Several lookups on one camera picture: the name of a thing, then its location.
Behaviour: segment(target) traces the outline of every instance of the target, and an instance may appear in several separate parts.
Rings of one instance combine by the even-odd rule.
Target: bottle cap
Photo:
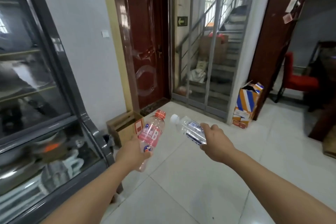
[[[160,109],[157,109],[156,113],[155,113],[155,116],[164,120],[166,118],[166,112],[164,112]]]
[[[173,114],[171,117],[170,117],[170,123],[173,123],[173,124],[178,124],[180,121],[180,117],[176,114]]]

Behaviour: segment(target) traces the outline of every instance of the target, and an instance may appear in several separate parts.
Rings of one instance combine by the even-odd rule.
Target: chair
[[[293,53],[285,54],[285,65],[283,68],[283,80],[276,97],[275,103],[279,102],[285,89],[299,90],[304,92],[313,92],[319,89],[319,81],[315,77],[293,74]]]

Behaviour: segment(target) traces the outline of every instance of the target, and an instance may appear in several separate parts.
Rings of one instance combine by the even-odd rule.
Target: chair seat
[[[314,91],[319,88],[319,81],[315,77],[306,75],[291,75],[288,82],[284,85],[285,88],[299,91]]]

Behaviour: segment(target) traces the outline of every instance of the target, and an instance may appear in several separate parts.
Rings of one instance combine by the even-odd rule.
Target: plastic bottle
[[[166,113],[162,110],[157,110],[155,115],[150,116],[149,119],[146,120],[146,124],[138,136],[141,141],[141,151],[154,150],[165,128],[164,118],[166,118]],[[147,161],[148,159],[142,163],[138,169],[139,172],[145,171]]]
[[[178,115],[173,114],[170,118],[170,123],[175,124],[178,132],[184,134],[198,145],[207,143],[201,125],[188,116],[180,118]]]

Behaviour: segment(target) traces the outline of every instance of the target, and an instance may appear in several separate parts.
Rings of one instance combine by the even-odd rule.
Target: arrow
[[[178,24],[181,25],[182,23],[184,23],[184,20],[181,20],[181,18],[178,19]]]

